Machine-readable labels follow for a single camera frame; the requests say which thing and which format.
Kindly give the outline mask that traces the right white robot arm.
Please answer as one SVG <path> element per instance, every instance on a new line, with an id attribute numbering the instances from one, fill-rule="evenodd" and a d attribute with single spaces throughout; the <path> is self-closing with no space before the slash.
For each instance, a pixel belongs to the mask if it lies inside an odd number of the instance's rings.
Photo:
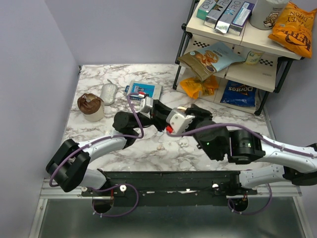
<path id="1" fill-rule="evenodd" d="M 251 130 L 228 130 L 212 120 L 211 112 L 192 104 L 185 110 L 194 119 L 186 129 L 196 130 L 192 136 L 197 147 L 211 160 L 246 165 L 267 162 L 270 166 L 242 171 L 228 181 L 228 189 L 239 194 L 261 184 L 290 181 L 293 185 L 311 186 L 317 183 L 317 145 L 292 146 L 271 140 Z"/>

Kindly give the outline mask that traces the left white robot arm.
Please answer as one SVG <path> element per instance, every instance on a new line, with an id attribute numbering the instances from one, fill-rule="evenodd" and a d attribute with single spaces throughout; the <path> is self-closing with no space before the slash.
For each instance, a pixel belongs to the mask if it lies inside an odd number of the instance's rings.
<path id="1" fill-rule="evenodd" d="M 46 166 L 50 182 L 55 182 L 64 192 L 85 186 L 93 188 L 99 196 L 106 195 L 110 189 L 106 176 L 101 170 L 90 170 L 89 163 L 131 146 L 144 136 L 143 130 L 147 126 L 153 125 L 158 131 L 163 131 L 172 109 L 159 100 L 153 100 L 152 104 L 149 115 L 135 111 L 117 112 L 112 125 L 114 130 L 109 135 L 78 143 L 73 139 L 64 141 Z"/>

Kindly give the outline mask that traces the beige earbud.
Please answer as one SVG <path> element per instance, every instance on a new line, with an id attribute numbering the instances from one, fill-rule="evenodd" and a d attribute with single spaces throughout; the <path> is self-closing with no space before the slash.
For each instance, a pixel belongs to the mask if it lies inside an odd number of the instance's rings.
<path id="1" fill-rule="evenodd" d="M 157 147 L 157 150 L 163 150 L 164 149 L 164 146 L 163 145 L 159 145 L 158 147 Z"/>

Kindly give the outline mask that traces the beige earbud charging case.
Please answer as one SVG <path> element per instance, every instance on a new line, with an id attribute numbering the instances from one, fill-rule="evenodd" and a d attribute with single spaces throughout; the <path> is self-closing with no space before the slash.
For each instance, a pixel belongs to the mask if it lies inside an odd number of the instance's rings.
<path id="1" fill-rule="evenodd" d="M 185 107 L 177 107 L 177 109 L 185 111 L 187 108 L 185 108 Z"/>

